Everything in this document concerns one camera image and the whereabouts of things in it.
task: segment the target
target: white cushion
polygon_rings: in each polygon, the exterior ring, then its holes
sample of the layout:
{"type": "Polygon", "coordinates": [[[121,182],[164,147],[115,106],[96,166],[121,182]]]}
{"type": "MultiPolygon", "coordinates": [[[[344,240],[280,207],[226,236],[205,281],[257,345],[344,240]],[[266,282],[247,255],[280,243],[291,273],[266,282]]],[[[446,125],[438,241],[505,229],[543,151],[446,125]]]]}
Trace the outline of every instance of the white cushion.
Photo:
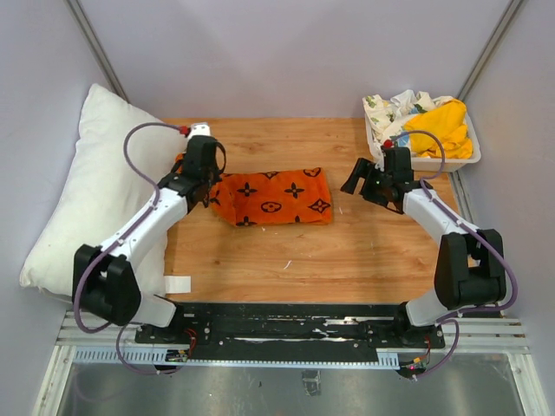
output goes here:
{"type": "MultiPolygon", "coordinates": [[[[153,188],[129,168],[122,149],[129,130],[149,121],[158,120],[99,85],[91,87],[68,179],[54,214],[25,261],[20,275],[23,287],[70,296],[75,251],[82,244],[96,246],[113,235],[148,201],[153,188]]],[[[157,182],[169,173],[185,146],[186,139],[178,132],[147,127],[130,140],[129,155],[157,182]]],[[[144,292],[165,293],[166,245],[166,237],[155,242],[135,269],[144,292]]]]}

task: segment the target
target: yellow cloth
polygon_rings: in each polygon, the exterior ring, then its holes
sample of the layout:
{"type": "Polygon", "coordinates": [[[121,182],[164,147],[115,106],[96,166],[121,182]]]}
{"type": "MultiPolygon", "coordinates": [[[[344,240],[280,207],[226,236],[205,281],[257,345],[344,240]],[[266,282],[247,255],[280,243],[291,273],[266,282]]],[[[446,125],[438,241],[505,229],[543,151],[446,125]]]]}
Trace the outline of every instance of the yellow cloth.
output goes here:
{"type": "MultiPolygon", "coordinates": [[[[467,137],[464,124],[467,106],[459,100],[451,100],[435,110],[419,114],[403,127],[407,131],[426,130],[437,137],[445,149],[448,159],[468,159],[472,156],[472,141],[467,137]]],[[[440,158],[440,148],[426,134],[411,134],[410,147],[420,156],[440,158]]]]}

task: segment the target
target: wooden tabletop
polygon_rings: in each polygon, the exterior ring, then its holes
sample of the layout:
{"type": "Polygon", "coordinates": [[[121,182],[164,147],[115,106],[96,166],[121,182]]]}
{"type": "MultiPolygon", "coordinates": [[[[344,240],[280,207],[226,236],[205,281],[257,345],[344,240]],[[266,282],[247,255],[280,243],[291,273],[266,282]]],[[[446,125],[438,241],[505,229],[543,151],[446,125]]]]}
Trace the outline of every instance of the wooden tabletop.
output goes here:
{"type": "MultiPolygon", "coordinates": [[[[356,159],[370,158],[364,120],[205,121],[225,146],[229,173],[323,167],[334,221],[237,228],[199,205],[168,233],[166,274],[192,277],[192,293],[173,299],[389,303],[433,287],[432,238],[407,216],[339,192],[356,159]]],[[[456,209],[446,174],[432,186],[456,209]]]]}

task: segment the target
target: gray wall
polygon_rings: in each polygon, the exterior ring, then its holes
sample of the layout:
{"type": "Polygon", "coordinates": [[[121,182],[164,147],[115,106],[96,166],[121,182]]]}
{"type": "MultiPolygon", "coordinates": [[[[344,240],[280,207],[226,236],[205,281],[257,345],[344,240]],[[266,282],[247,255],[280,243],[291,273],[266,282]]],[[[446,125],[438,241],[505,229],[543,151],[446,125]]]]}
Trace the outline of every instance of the gray wall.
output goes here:
{"type": "Polygon", "coordinates": [[[0,3],[0,413],[35,403],[65,305],[17,278],[60,197],[82,102],[103,82],[62,0],[0,3]]]}
{"type": "Polygon", "coordinates": [[[457,94],[507,0],[82,0],[131,102],[159,117],[362,116],[457,94]]]}
{"type": "Polygon", "coordinates": [[[555,410],[555,2],[528,2],[467,100],[482,161],[463,170],[479,224],[498,228],[520,282],[512,315],[555,410]]]}

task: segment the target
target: orange cloth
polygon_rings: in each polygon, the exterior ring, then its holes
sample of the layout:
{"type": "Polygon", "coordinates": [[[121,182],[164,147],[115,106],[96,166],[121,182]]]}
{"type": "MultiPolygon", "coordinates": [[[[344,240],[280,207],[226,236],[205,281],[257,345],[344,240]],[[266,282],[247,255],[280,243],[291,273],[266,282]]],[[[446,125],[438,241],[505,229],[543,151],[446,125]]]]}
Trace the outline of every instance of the orange cloth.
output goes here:
{"type": "Polygon", "coordinates": [[[330,223],[331,196],[323,169],[224,174],[212,187],[212,208],[236,226],[330,223]]]}

